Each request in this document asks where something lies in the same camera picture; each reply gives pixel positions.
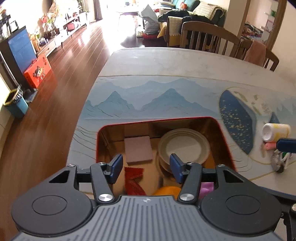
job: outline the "red gift box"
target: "red gift box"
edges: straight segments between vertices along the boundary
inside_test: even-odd
[[[51,66],[48,59],[45,54],[42,54],[34,60],[32,65],[24,72],[24,77],[30,86],[37,88],[50,70]]]

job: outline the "orange round object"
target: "orange round object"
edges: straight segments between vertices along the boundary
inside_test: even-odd
[[[152,196],[168,196],[168,195],[173,195],[175,199],[178,198],[178,195],[181,191],[181,188],[175,187],[175,186],[167,186],[167,187],[162,187],[155,191]]]

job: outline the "gray ribbed panel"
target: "gray ribbed panel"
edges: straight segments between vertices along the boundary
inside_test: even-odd
[[[195,206],[177,203],[171,196],[122,196],[113,205],[100,206],[92,219],[71,234],[40,238],[20,233],[14,241],[279,241],[274,233],[235,237],[207,224]]]

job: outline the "door frame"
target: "door frame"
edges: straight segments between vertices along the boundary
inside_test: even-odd
[[[248,15],[250,3],[251,3],[251,0],[247,0],[246,8],[245,8],[244,15],[243,15],[243,18],[242,18],[241,27],[240,27],[238,35],[237,35],[238,38],[241,37],[242,31],[244,29],[244,24],[246,22],[246,18],[247,18],[247,15]],[[274,46],[274,43],[276,41],[276,38],[277,38],[277,36],[279,34],[279,30],[281,28],[281,23],[283,21],[284,14],[285,14],[285,11],[286,11],[286,6],[287,6],[287,0],[279,0],[278,8],[277,8],[277,11],[276,11],[276,16],[275,16],[275,19],[274,19],[274,29],[270,33],[270,35],[268,37],[268,40],[267,40],[267,43],[266,43],[266,47],[269,50],[272,50],[272,48]]]

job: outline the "wooden chair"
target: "wooden chair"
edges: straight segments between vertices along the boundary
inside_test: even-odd
[[[239,45],[239,48],[238,48],[238,51],[236,54],[236,58],[244,60],[248,49],[251,47],[251,44],[252,44],[252,40],[248,40],[248,39],[241,40],[241,43]],[[265,65],[263,64],[264,68],[267,69],[267,66],[269,64],[269,60],[271,60],[271,61],[273,61],[273,64],[270,67],[270,70],[274,71],[279,64],[278,57],[276,57],[276,55],[273,52],[271,52],[269,49],[266,49],[265,57],[266,57],[265,61],[264,61]]]
[[[225,39],[226,43],[224,45],[222,55],[225,55],[228,42],[232,42],[234,43],[234,46],[230,53],[230,57],[234,57],[237,52],[238,46],[240,44],[240,39],[237,36],[235,36],[231,32],[228,32],[226,29],[222,27],[218,27],[213,24],[204,23],[204,22],[189,21],[189,22],[183,23],[182,25],[180,48],[186,48],[188,31],[192,31],[192,35],[189,43],[189,49],[196,49],[201,51],[218,53],[221,39]],[[198,32],[197,42],[196,42],[196,45],[193,46],[196,32]],[[201,33],[205,33],[205,38],[204,38],[202,47],[200,43]],[[210,42],[210,47],[206,49],[209,35],[212,35],[212,38]]]

